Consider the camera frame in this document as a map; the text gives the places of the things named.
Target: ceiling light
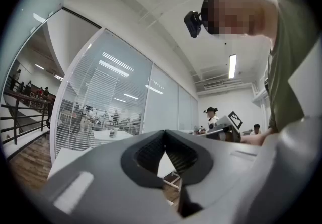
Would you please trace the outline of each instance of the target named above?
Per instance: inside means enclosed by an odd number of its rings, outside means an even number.
[[[123,72],[122,70],[120,70],[120,69],[118,69],[118,68],[116,68],[116,67],[113,67],[112,65],[107,64],[106,62],[104,62],[104,61],[102,61],[102,60],[100,60],[100,65],[102,65],[102,66],[104,66],[104,67],[106,67],[106,68],[108,68],[108,69],[110,69],[110,70],[114,71],[115,73],[120,74],[121,76],[124,76],[124,77],[128,77],[128,76],[129,76],[129,74],[128,74],[128,73]]]
[[[129,94],[124,94],[125,96],[128,96],[128,97],[131,97],[131,98],[134,98],[134,99],[136,99],[136,100],[138,100],[139,98],[137,98],[137,97],[134,97],[134,96],[132,96],[132,95],[129,95]]]
[[[158,82],[156,82],[155,80],[151,79],[156,85],[159,85],[160,88],[164,89]]]
[[[151,89],[152,91],[155,91],[155,92],[157,92],[157,93],[163,94],[163,92],[160,92],[159,90],[157,90],[157,89],[155,89],[155,88],[151,87],[150,85],[145,85],[145,87],[147,87],[147,88],[149,88],[149,89]]]
[[[130,70],[132,72],[134,71],[133,68],[129,67],[128,65],[124,64],[123,62],[117,60],[116,58],[112,57],[111,55],[109,55],[109,54],[107,54],[105,52],[103,52],[102,56],[108,58],[109,60],[113,61],[114,63],[116,63],[116,64],[118,64],[118,65],[120,65],[122,67],[124,67],[127,70]]]
[[[237,62],[237,55],[231,55],[229,57],[229,77],[233,78],[235,76],[235,70],[236,70],[236,62]]]
[[[35,64],[35,66],[36,67],[39,67],[40,69],[42,69],[42,70],[45,70],[43,67],[41,67],[41,66],[39,66],[39,65],[37,65],[37,64]]]
[[[114,100],[118,100],[118,101],[126,102],[126,101],[123,101],[123,100],[120,100],[120,99],[116,99],[116,98],[114,98]]]
[[[55,74],[55,77],[58,79],[58,80],[61,80],[62,81],[62,77],[58,76]]]
[[[46,19],[42,18],[41,16],[34,13],[34,19],[38,20],[39,22],[43,23],[46,21]]]

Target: staircase railing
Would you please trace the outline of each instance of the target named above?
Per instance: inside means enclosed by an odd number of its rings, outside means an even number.
[[[13,110],[13,113],[14,113],[14,115],[12,117],[0,117],[0,120],[12,119],[14,121],[14,126],[13,127],[4,128],[4,129],[0,130],[0,133],[8,132],[8,131],[11,131],[11,130],[14,131],[14,136],[4,140],[2,142],[2,144],[5,144],[5,143],[10,142],[12,140],[14,140],[15,144],[17,144],[17,138],[19,138],[19,137],[21,137],[21,136],[23,136],[23,135],[25,135],[27,133],[33,132],[35,130],[38,130],[38,129],[41,129],[41,131],[43,131],[44,121],[47,121],[47,119],[44,119],[44,117],[48,116],[48,113],[45,114],[46,111],[48,111],[48,104],[49,104],[48,101],[39,100],[39,99],[32,98],[32,97],[29,97],[29,96],[25,96],[25,95],[22,95],[22,94],[17,94],[17,93],[15,93],[13,91],[4,91],[4,95],[8,95],[8,96],[16,98],[16,103],[15,103],[15,106],[1,104],[1,107],[3,107],[3,108],[11,108]],[[29,105],[26,106],[26,107],[21,107],[21,106],[19,106],[19,102],[28,102]],[[41,114],[39,114],[39,115],[18,116],[18,109],[36,110]],[[33,122],[33,123],[25,124],[25,125],[20,125],[20,126],[17,124],[17,119],[31,118],[31,117],[41,117],[41,120]],[[32,129],[30,129],[28,131],[25,131],[23,133],[17,134],[17,128],[26,127],[26,126],[29,126],[29,125],[34,125],[34,124],[37,124],[37,123],[41,123],[41,125],[39,127],[35,127],[35,128],[32,128]]]

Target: head-mounted camera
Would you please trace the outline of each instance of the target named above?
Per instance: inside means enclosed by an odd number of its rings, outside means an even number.
[[[184,17],[185,24],[190,32],[192,38],[197,38],[201,30],[200,13],[197,11],[189,11]]]

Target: air conditioning vent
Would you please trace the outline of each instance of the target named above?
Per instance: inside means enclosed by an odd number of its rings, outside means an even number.
[[[219,80],[219,81],[215,81],[215,82],[211,82],[211,83],[207,83],[205,85],[203,85],[203,87],[205,89],[211,89],[213,87],[219,86],[219,85],[223,85],[223,81]]]

